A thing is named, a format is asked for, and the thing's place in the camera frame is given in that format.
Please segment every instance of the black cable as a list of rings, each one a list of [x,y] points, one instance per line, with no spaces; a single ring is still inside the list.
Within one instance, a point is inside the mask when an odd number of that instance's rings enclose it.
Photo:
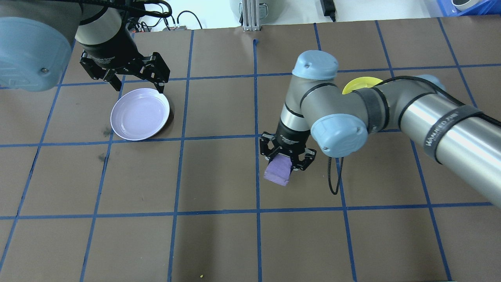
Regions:
[[[164,4],[168,8],[168,11],[164,12],[164,13],[160,13],[158,11],[146,11],[143,9],[138,9],[138,8],[131,7],[131,6],[119,5],[119,4],[115,4],[112,2],[108,2],[108,1],[102,1],[102,0],[45,0],[45,1],[70,2],[70,3],[98,5],[98,6],[104,6],[104,7],[108,7],[108,8],[123,10],[123,11],[127,11],[127,12],[143,13],[145,16],[151,16],[151,17],[155,17],[155,18],[168,18],[172,15],[172,8],[170,7],[169,3],[167,3],[164,0],[138,1],[138,2],[141,2],[143,4]]]
[[[158,6],[160,6],[160,8],[162,9],[162,14],[163,14],[163,13],[165,13],[165,12],[164,12],[164,10],[163,10],[163,6],[162,6],[162,5],[160,5],[160,4],[157,4],[157,5],[158,5]],[[143,24],[144,24],[144,25],[148,28],[148,31],[151,31],[151,28],[154,28],[155,26],[157,26],[157,25],[160,23],[160,21],[161,21],[161,20],[163,20],[164,22],[166,22],[166,19],[167,19],[167,18],[159,18],[159,19],[157,20],[157,22],[156,22],[154,25],[152,25],[152,26],[147,25],[145,22],[141,22],[141,25],[143,25]]]
[[[332,183],[331,183],[331,163],[332,163],[332,158],[329,157],[329,162],[327,165],[327,180],[329,181],[329,189],[331,189],[332,195],[337,195],[339,191],[339,185],[341,184],[341,173],[343,172],[343,161],[344,157],[341,157],[341,162],[339,163],[339,175],[338,175],[338,183],[336,185],[336,191],[332,190]]]
[[[190,14],[194,15],[194,16],[195,16],[196,21],[198,22],[198,25],[200,25],[200,29],[201,29],[201,30],[203,30],[203,27],[202,27],[202,24],[200,23],[200,20],[199,20],[199,19],[198,19],[198,17],[195,15],[195,13],[194,13],[194,12],[192,12],[192,11],[186,11],[186,10],[184,10],[184,11],[180,12],[180,13],[177,15],[177,24],[178,24],[178,25],[179,25],[179,16],[180,16],[180,15],[182,15],[183,13],[190,13]]]
[[[336,11],[334,12],[331,12],[331,14],[329,15],[329,17],[331,18],[332,22],[336,22]]]
[[[129,24],[132,24],[136,30],[137,30],[137,29],[139,29],[139,23],[138,23],[138,22],[137,22],[134,18],[130,18],[130,19],[127,21],[127,25],[126,25],[126,27],[127,27],[127,29],[129,29],[129,30],[130,30],[130,28],[129,28]]]
[[[167,30],[170,31],[169,23],[167,22],[166,18],[163,19],[163,23],[165,24],[165,27],[167,28]]]
[[[131,0],[125,0],[125,5],[129,6],[130,5],[130,1]],[[124,11],[124,13],[122,15],[122,23],[126,23],[127,22],[127,19],[129,18],[129,14],[130,14],[130,12]]]
[[[144,31],[144,27],[146,27],[148,29],[148,32],[151,32],[151,28],[149,25],[147,25],[145,22],[141,22],[141,26],[143,27],[143,31]]]
[[[396,77],[389,78],[389,79],[386,79],[384,81],[381,81],[380,83],[376,84],[376,86],[381,85],[381,84],[385,84],[385,83],[388,83],[388,82],[391,82],[391,81],[400,80],[400,79],[415,80],[415,81],[419,81],[419,82],[425,83],[428,86],[430,86],[431,88],[433,88],[433,90],[435,90],[436,92],[440,92],[442,95],[444,95],[447,99],[449,99],[451,102],[453,102],[457,106],[464,106],[463,102],[461,102],[458,99],[454,98],[452,95],[450,95],[449,93],[447,93],[442,88],[438,87],[437,85],[435,85],[431,81],[426,80],[424,78],[420,78],[420,77],[415,77],[415,76],[396,76]],[[499,120],[497,120],[497,119],[495,119],[495,118],[493,118],[491,116],[488,116],[488,115],[482,113],[482,114],[478,115],[478,117],[480,117],[481,119],[483,119],[483,120],[485,120],[485,121],[487,121],[487,122],[489,122],[491,124],[494,124],[494,125],[496,125],[498,127],[501,127],[501,121],[499,121]]]

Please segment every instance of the white plate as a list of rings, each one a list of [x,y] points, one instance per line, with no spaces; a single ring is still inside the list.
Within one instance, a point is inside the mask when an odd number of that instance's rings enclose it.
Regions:
[[[111,128],[123,139],[144,140],[162,129],[169,117],[169,101],[155,89],[125,94],[111,110]]]

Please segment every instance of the power adapter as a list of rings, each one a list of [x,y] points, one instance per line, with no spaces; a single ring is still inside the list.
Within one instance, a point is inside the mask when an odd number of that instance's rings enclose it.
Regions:
[[[336,6],[334,5],[334,0],[320,0],[320,5],[322,5],[322,11],[324,16],[331,17],[333,22],[336,21]]]

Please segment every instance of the purple block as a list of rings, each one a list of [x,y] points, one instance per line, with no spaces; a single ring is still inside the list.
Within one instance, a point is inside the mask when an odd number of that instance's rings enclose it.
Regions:
[[[277,155],[268,164],[264,178],[285,186],[289,182],[289,177],[291,176],[291,167],[291,158],[284,155]]]

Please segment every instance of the yellow lid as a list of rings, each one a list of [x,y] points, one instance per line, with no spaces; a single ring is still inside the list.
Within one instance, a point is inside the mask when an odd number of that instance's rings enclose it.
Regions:
[[[378,84],[381,81],[382,80],[379,78],[370,77],[370,76],[362,76],[359,78],[355,78],[354,80],[352,80],[352,81],[348,82],[348,84],[346,84],[345,88],[343,89],[343,94],[348,94],[351,91],[357,90],[360,88],[370,88],[370,87]]]

